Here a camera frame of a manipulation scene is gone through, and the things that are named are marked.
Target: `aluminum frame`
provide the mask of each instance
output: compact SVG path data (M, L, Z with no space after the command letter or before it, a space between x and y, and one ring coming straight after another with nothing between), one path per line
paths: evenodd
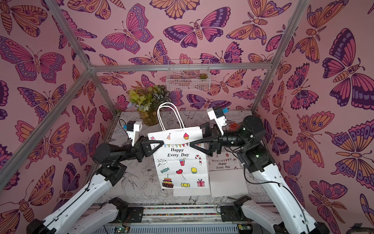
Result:
M302 16L304 15L304 11L308 7L308 3L309 3L309 0L299 0L297 2L296 8L293 14L291 15L291 18L288 20L288 25L286 27L286 30L284 31L283 36L279 42L277 51L275 52L273 56L273 59L272 59L273 66L270 70L266 72L265 77L262 80L260 89L257 92L257 96L253 102L252 109L251 109L252 113L256 112L256 109L258 105L260 104L262 97L265 94L267 86L269 85L270 81L273 79L273 76L277 70L277 66L282 59L283 53L286 50L288 43L291 40L291 37L294 31L296 30L296 27L298 26Z

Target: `black wire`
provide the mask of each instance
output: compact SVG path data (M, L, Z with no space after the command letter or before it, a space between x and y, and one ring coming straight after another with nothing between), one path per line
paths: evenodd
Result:
M265 184L265 183L276 183L276 184L278 184L279 187L281 186L280 183L275 182L275 181L266 181L266 182L261 182L261 183L252 183L252 182L250 182L249 180L247 180L247 178L246 178L246 176L245 176L245 168L244 168L243 172L244 172L244 178L245 178L245 180L246 180L248 183L250 183L250 184L253 184L253 185L262 185L262 184ZM308 234L309 234L310 231L309 231L309 227L308 227L308 225L306 224L307 221L306 221L306 217L305 217L305 213L304 213L303 208L301 207L301 205L300 205L299 202L297 201L295 195L294 195L294 194L293 194L293 193L292 193L292 192L291 192L287 187L285 187L284 185L282 185L282 187L285 188L285 189L286 189L286 190L287 190L287 191L292 195L292 197L295 199L297 205L299 206L301 212L303 213L304 224L306 225L306 228L307 228L307 230L308 230Z
M218 206L221 206L221 205L217 205L217 206L215 207L215 210L217 211L218 214L222 215L222 213L218 212L218 210L217 210Z
M76 202L86 191L89 191L89 186L90 186L90 184L91 184L91 180L92 180L92 177L95 175L95 173L96 172L94 172L93 174L92 174L92 176L91 176L91 178L90 178L90 182L88 183L88 186L87 186L87 188L83 191L83 193L81 194L81 195L79 195L79 197L77 197L77 199L75 199L68 207L66 207L65 208L65 210L67 210L71 205L73 205L74 204L74 202ZM38 232L38 234L41 234L51 223L53 223L53 221L55 221L55 220L57 220L58 219L58 217L60 217L60 215L62 215L62 213L64 213L65 212L65 210L63 210L63 211L61 211L61 213L55 218L55 219L53 219L49 224L47 224L47 226L45 226L44 228L42 228L39 232Z

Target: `white paper bag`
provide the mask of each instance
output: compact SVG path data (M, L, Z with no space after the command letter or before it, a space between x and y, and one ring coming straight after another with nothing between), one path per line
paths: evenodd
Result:
M179 129L166 130L161 120L160 109L169 107L175 113ZM163 140L164 145L153 153L157 175L162 188L208 189L209 175L206 155L189 146L190 142L203 138L200 127L185 128L176 106L163 103L157 110L163 131L149 133L150 140Z

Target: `floral patterned tablecloth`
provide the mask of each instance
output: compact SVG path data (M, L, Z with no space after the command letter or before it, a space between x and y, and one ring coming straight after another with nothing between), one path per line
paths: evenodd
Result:
M227 129L235 127L235 123L240 123L247 115L251 115L250 111L229 111L225 114L227 119ZM161 117L166 129L179 128L179 124L173 112L161 112ZM203 123L210 122L211 127L214 121L210 121L206 111L183 111L181 112L182 120L186 127L199 126ZM120 121L111 137L111 144L124 145L129 143L128 137L121 125L129 120L141 121L137 112L122 112ZM159 124L154 126L143 125L141 135L146 136L147 133L161 131ZM229 160L226 153L221 155L213 155L209 157L209 164L216 164L217 161ZM119 197L128 203L138 204L195 204L195 203L230 203L228 197L211 197L211 196L190 196L190 197L174 197L172 189L162 189L157 178L156 167L153 156L143 158L142 162L135 160L122 162L127 166L126 172L121 179L109 192L105 193L98 199L98 203ZM253 176L246 170L248 180L254 181ZM258 203L271 202L268 194L261 185L246 184L249 196Z

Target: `pink wall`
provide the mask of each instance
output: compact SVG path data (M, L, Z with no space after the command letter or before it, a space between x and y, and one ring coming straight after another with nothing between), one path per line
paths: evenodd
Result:
M6 9L8 6L10 7L9 11L14 13L18 9L16 6L22 3L1 2L0 4L1 9ZM71 48L68 46L63 49L58 48L60 34L52 14L42 6L40 1L32 1L27 4L32 6L20 6L20 8L25 10L25 13L33 12L38 15L31 18L33 23L26 28L34 28L34 33L24 32L19 24L24 25L25 22L19 21L17 23L12 13L9 14L12 26L6 23L0 26L0 168L12 157L12 154L28 137L30 131L42 121L45 117L43 111L49 112L72 86L74 82L73 66L76 68L75 76L79 77L77 73L84 70L78 58L72 59ZM24 20L29 19L25 15L20 17ZM36 59L34 60L34 53L38 56L37 62ZM43 79L43 74L49 74L50 71L52 79ZM1 192L1 234L25 233L27 224L34 217L43 219L52 212L62 200L59 197L64 193L64 189L66 192L74 194L83 186L87 174L85 169L89 168L92 161L88 157L86 162L81 164L79 158L73 158L68 154L69 146L83 143L82 140L88 142L88 138L94 133L99 134L96 143L101 143L100 125L107 128L110 124L110 121L103 120L99 111L99 107L105 105L99 92L94 91L92 86L88 90L90 90L88 93L83 91L79 97L73 99L66 111L55 122L51 131L46 133L42 140L43 144L38 145L29 156L29 158L32 157L32 162L30 159L26 159ZM93 103L88 98L90 93L94 94ZM49 97L52 99L52 106L48 102L43 103L45 100L48 101ZM84 106L85 110L89 107L90 111L96 108L95 122L92 124L91 130L85 129L84 132L81 132L76 123L72 105L79 109ZM63 179L65 171L72 176L71 183L67 178ZM43 174L46 178L44 182L49 185L42 189L34 189L43 180ZM37 196L31 195L33 190L36 190Z
M311 11L315 12L320 7L326 9L329 2L315 0L310 4ZM274 143L272 136L268 135L268 147L282 166L281 173L286 182L294 189L299 201L303 201L307 211L316 220L325 222L334 234L345 233L354 223L363 223L363 227L374 226L374 212L371 210L374 207L374 50L370 46L374 33L367 30L374 22L374 13L368 14L373 2L346 0L339 1L339 4L344 7L341 11L333 10L331 15L337 13L336 16L326 22L317 20L315 24L309 24L307 12L304 12L297 36L294 36L294 52L289 51L288 57L283 55L287 61L284 67L289 64L292 69L281 79L278 76L273 78L273 87L267 98L270 111L262 106L257 111L273 130L270 132L267 128L267 131L271 135L275 133ZM316 35L311 39L311 45L314 42L316 45L310 46L315 51L310 53L310 58L308 45L302 45L302 49L307 50L303 54L295 48L299 41L308 37L305 33L308 29L320 30L321 39L315 40ZM337 72L327 78L324 77L325 67L334 66L330 58L336 60L335 64L341 64L342 69L335 66ZM333 81L351 65L359 64L359 59L360 66L365 69L348 70L349 78ZM293 79L304 81L297 85ZM349 84L344 89L346 101L339 102L343 98L337 99L332 94L339 92L337 86L343 83ZM309 99L302 99L297 107L293 101L299 92ZM281 122L279 129L276 127L278 117Z

